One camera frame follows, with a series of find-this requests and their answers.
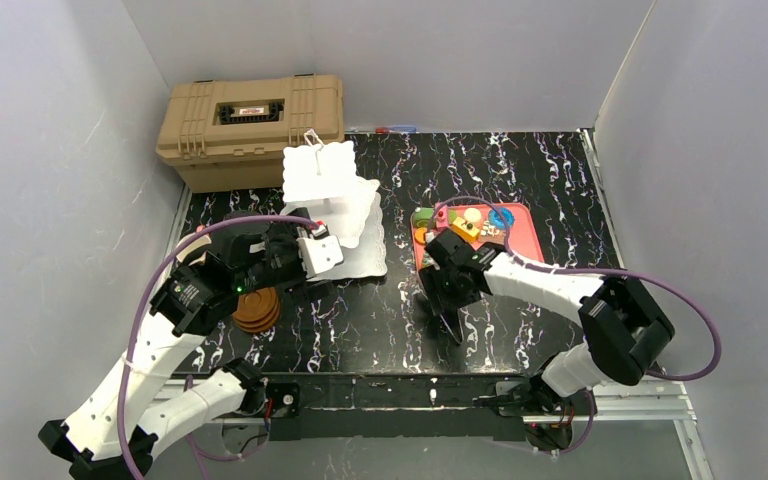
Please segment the tan plastic tool case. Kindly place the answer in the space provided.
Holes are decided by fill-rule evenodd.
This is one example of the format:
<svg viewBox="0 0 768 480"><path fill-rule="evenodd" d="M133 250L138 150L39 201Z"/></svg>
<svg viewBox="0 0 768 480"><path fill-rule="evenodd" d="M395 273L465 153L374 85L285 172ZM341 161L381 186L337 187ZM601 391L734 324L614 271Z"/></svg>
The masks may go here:
<svg viewBox="0 0 768 480"><path fill-rule="evenodd" d="M194 193L277 188L284 149L302 145L306 131L344 140L343 107L335 75L179 84L156 153Z"/></svg>

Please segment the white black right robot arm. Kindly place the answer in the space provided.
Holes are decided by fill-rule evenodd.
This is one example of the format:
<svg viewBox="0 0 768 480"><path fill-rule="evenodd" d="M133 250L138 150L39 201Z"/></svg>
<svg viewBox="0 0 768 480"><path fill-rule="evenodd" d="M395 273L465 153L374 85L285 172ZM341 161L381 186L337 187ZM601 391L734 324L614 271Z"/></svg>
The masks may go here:
<svg viewBox="0 0 768 480"><path fill-rule="evenodd" d="M498 243L475 248L446 229L427 241L432 263L419 271L430 313L461 339L461 309L485 296L515 298L578 325L583 340L551 357L525 388L528 399L557 403L614 381L634 386L675 336L641 281L624 275L555 273Z"/></svg>

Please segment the white three-tier cake stand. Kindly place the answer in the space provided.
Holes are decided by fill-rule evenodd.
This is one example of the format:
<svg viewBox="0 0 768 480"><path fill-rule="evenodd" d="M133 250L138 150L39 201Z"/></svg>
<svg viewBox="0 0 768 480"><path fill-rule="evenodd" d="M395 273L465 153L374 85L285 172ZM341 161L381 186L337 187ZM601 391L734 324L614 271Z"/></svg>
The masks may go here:
<svg viewBox="0 0 768 480"><path fill-rule="evenodd" d="M354 144L324 142L313 129L304 144L283 150L283 215L305 209L323 222L343 250L344 262L309 281L380 278L387 274L380 182L357 173Z"/></svg>

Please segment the pink serving tray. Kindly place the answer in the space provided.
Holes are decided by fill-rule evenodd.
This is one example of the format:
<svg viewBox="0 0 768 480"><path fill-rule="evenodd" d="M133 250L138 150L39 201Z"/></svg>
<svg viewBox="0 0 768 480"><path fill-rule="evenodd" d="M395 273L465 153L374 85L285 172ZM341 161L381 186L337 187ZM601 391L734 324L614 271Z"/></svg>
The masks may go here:
<svg viewBox="0 0 768 480"><path fill-rule="evenodd" d="M483 212L484 221L480 226L473 226L472 224L467 223L462 217L462 212L469 207L478 208ZM488 222L487 215L488 211L492 208L477 202L448 206L449 227L452 227L461 238L472 244L475 248L481 247L485 243L503 245L505 239L508 239L509 246L515 253L524 256L527 259L543 262L544 256L542 254L530 211L520 203L501 203L497 204L496 208L497 207L505 207L513 212L515 215L515 223L512 228L508 230L499 230L491 226ZM410 229L417 269L434 264L434 261L425 252L425 245L419 245L414 240L413 233L416 228L413 228L411 225L411 216ZM427 229L428 233L426 239L432 238L439 232L430 229L429 224Z"/></svg>

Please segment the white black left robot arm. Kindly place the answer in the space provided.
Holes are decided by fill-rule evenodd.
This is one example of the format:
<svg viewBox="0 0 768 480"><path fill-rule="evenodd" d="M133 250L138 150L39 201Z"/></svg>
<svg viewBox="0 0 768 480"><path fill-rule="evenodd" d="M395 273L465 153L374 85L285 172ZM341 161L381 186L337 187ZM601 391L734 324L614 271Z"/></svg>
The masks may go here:
<svg viewBox="0 0 768 480"><path fill-rule="evenodd" d="M302 209L242 212L181 240L146 286L123 354L77 410L42 426L40 441L75 479L143 478L170 445L263 390L260 371L239 358L172 399L155 399L240 296L295 287L342 259L337 239Z"/></svg>

